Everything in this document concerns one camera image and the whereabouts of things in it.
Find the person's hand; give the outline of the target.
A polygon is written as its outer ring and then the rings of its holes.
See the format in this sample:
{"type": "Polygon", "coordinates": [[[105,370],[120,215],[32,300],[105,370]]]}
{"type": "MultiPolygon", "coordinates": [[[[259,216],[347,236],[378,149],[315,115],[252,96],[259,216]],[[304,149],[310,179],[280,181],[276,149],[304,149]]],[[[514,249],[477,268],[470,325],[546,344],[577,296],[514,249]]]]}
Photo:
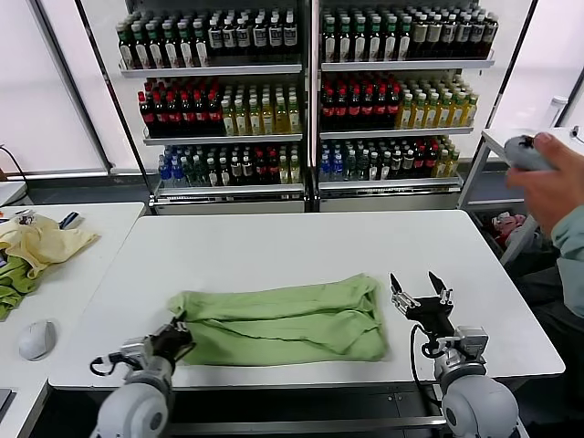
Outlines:
{"type": "Polygon", "coordinates": [[[583,156],[545,132],[535,136],[534,146],[555,169],[523,171],[511,168],[506,179],[510,187],[524,191],[528,211],[551,236],[562,219],[583,205],[583,156]]]}

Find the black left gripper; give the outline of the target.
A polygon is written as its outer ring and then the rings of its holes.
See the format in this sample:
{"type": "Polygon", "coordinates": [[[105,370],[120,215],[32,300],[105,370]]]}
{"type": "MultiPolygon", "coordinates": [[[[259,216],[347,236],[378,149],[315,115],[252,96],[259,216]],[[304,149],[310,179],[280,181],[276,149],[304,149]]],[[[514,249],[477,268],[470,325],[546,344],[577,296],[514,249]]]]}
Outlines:
{"type": "Polygon", "coordinates": [[[185,322],[173,318],[169,324],[150,336],[153,356],[179,361],[194,349],[192,333],[185,322]]]}

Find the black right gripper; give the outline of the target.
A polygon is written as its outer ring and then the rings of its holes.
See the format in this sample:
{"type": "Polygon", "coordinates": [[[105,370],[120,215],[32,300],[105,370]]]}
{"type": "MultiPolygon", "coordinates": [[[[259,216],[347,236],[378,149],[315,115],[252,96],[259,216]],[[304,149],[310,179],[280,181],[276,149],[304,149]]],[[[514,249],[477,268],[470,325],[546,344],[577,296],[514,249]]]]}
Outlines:
{"type": "Polygon", "coordinates": [[[438,297],[416,299],[404,292],[395,275],[390,273],[391,302],[401,313],[405,313],[408,320],[419,322],[432,337],[451,337],[454,334],[454,326],[449,319],[454,309],[451,300],[453,290],[432,271],[428,275],[438,297]]]}

